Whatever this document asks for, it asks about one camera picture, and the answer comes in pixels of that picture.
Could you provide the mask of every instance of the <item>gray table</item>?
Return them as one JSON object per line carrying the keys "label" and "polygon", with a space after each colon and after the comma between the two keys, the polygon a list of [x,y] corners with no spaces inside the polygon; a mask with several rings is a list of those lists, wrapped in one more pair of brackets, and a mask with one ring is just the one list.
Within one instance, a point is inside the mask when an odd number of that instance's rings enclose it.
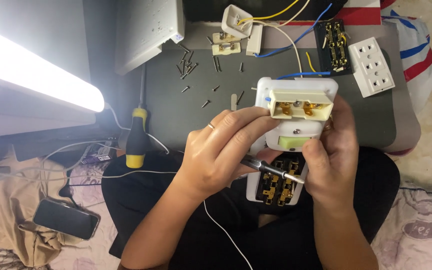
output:
{"label": "gray table", "polygon": [[[298,37],[306,26],[285,26],[284,31],[291,37]],[[299,72],[293,49],[271,57],[256,58],[245,55],[246,42],[242,41],[241,53],[219,56],[222,72],[216,72],[211,58],[212,52],[206,36],[219,32],[219,27],[187,25],[183,44],[194,50],[191,61],[199,65],[184,80],[176,70],[183,50],[172,41],[163,45],[163,52],[147,62],[146,102],[150,112],[149,133],[170,148],[183,150],[189,132],[201,129],[218,113],[231,108],[231,94],[245,91],[238,109],[254,106],[256,87],[261,77],[276,78]],[[404,80],[402,62],[399,58],[399,44],[393,25],[347,26],[349,44],[375,37],[384,50],[396,84],[392,90],[363,98],[353,75],[333,77],[339,84],[338,94],[348,101],[353,109],[357,136],[363,146],[371,146],[387,152],[412,148],[419,140],[421,130],[414,115],[411,100]],[[265,27],[263,52],[280,48],[289,41],[277,30]],[[318,56],[314,34],[310,32],[298,44],[303,71],[310,71],[306,52],[316,70]],[[244,72],[238,72],[240,63]],[[125,75],[125,87],[137,89],[141,69]],[[206,100],[211,103],[201,108]],[[127,134],[121,136],[122,147]]]}

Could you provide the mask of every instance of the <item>fluorescent light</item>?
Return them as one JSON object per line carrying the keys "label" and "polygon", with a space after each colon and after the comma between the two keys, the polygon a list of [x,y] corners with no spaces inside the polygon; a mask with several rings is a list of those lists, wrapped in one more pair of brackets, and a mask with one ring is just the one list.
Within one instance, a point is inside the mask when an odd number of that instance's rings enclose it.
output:
{"label": "fluorescent light", "polygon": [[100,112],[99,89],[0,35],[0,79]]}

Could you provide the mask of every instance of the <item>green switch button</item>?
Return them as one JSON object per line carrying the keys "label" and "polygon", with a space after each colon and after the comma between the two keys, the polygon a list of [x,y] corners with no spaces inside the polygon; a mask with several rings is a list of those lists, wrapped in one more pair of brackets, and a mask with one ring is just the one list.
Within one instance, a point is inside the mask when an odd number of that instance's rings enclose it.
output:
{"label": "green switch button", "polygon": [[285,149],[302,147],[303,144],[311,139],[310,137],[284,137],[279,136],[278,145]]}

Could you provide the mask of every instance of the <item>lap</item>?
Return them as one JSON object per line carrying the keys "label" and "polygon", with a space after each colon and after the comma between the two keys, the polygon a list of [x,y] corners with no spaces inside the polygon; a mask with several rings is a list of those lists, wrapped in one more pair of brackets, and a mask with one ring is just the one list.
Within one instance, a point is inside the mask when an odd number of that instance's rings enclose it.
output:
{"label": "lap", "polygon": [[[141,170],[177,172],[179,161],[170,155],[150,152]],[[105,176],[123,175],[133,171],[125,166],[125,157],[115,160]],[[120,257],[127,240],[144,216],[159,200],[170,184],[173,174],[137,172],[116,179],[103,179],[106,205],[118,231],[111,254]],[[361,229],[371,242],[384,222],[398,192],[399,171],[393,161],[381,151],[361,147],[355,184],[354,209]],[[280,218],[257,228],[261,203],[245,197],[245,179],[237,180],[232,188],[209,197],[206,206],[211,216],[233,237],[253,267],[267,269],[300,265],[321,268],[313,232],[313,201],[303,189],[297,205],[287,207]],[[281,259],[282,254],[291,254]],[[173,269],[219,266],[228,263],[244,267],[246,262],[233,244],[207,216],[201,204],[189,218],[171,261]]]}

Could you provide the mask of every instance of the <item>yellow-handled screwdriver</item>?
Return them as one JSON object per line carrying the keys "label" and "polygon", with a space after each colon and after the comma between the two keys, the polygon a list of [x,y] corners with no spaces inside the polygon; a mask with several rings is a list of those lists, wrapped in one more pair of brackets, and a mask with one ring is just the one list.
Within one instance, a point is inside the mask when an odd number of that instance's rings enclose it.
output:
{"label": "yellow-handled screwdriver", "polygon": [[132,124],[126,143],[126,166],[132,169],[139,169],[145,161],[146,151],[149,147],[149,137],[146,133],[146,119],[148,111],[145,106],[145,80],[146,63],[142,64],[141,69],[141,91],[139,95],[139,105],[132,110]]}

